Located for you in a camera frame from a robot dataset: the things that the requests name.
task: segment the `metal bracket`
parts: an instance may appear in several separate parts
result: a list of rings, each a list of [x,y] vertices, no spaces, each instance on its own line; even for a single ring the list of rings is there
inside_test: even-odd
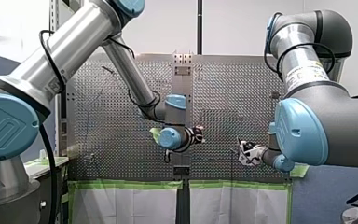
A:
[[[174,165],[173,166],[173,180],[188,180],[190,176],[189,165]]]

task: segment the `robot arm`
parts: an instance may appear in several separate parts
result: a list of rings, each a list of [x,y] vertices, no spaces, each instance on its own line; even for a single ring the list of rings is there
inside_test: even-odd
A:
[[[259,153],[262,161],[281,160],[287,166],[274,167],[285,172],[294,162],[358,167],[358,98],[336,82],[351,47],[351,27],[336,12],[270,20],[266,53],[278,59],[274,71],[287,94],[269,127],[267,151],[274,153]]]
[[[17,141],[15,147],[7,145],[3,149],[0,145],[0,161],[21,154],[33,143],[39,122],[43,122],[50,113],[49,103],[64,88],[58,76],[61,76],[63,84],[66,84],[91,53],[101,45],[127,84],[143,116],[161,122],[165,120],[165,102],[160,102],[151,91],[121,38],[122,28],[143,11],[144,4],[145,1],[130,3],[121,0],[91,0],[48,39],[46,45],[51,60],[40,48],[10,75],[0,76],[0,102],[8,102],[0,120],[10,119],[11,123],[19,124],[11,125],[24,130],[10,137],[7,131],[0,130],[2,143],[15,144]],[[53,69],[53,63],[58,68],[58,76]],[[20,115],[27,115],[28,119],[19,119]],[[175,134],[186,135],[185,131]],[[187,138],[180,136],[181,142],[175,146],[168,145],[170,149],[189,142],[184,140]]]

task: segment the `yellow-green object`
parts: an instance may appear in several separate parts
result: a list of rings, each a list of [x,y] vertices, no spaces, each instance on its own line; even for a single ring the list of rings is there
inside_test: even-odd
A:
[[[153,139],[158,144],[159,133],[161,132],[161,129],[160,128],[152,128],[152,129],[150,129],[149,132],[151,132],[153,134]]]
[[[295,169],[290,172],[290,177],[304,178],[305,174],[308,171],[308,168],[310,167],[306,164],[296,164]]]

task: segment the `metal backboard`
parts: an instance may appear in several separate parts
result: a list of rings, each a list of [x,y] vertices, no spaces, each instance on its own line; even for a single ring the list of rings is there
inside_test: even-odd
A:
[[[163,96],[172,91],[173,55],[141,55],[137,62],[149,85]],[[194,125],[205,126],[206,143],[190,149],[190,179],[239,179],[283,182],[268,167],[248,168],[231,151],[237,137],[268,142],[276,100],[282,84],[262,57],[198,56],[188,58],[193,71],[191,97]],[[127,87],[104,53],[94,54],[67,88],[68,146],[74,158],[71,179],[172,180],[164,150],[153,141],[152,127],[139,118]]]
[[[237,137],[267,145],[269,123],[283,84],[256,56],[193,56],[193,122],[205,127],[206,143],[192,148],[191,179],[275,182],[284,175],[270,167],[238,162]]]

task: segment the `green tape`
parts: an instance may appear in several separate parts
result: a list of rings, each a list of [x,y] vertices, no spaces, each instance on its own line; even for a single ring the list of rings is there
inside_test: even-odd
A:
[[[287,190],[289,185],[290,183],[273,184],[229,180],[190,180],[190,187],[192,189],[217,189],[222,187],[233,187],[243,189]]]
[[[287,191],[287,215],[286,215],[286,223],[292,223],[292,207],[293,207],[293,186],[290,184],[289,189]]]
[[[61,203],[67,203],[69,201],[68,193],[61,196]]]
[[[295,169],[290,172],[292,178],[304,178],[310,167],[306,164],[296,164]]]
[[[75,185],[73,184],[69,184],[68,182],[68,213],[69,213],[69,217],[68,217],[68,222],[69,224],[72,224],[72,214],[73,214],[73,207],[74,207],[74,197],[75,197]]]
[[[71,181],[75,189],[180,189],[181,181],[138,182],[124,180]]]
[[[150,129],[149,132],[151,132],[153,134],[153,139],[158,144],[158,142],[159,142],[159,133],[161,132],[161,129],[160,128],[152,128],[152,129]]]

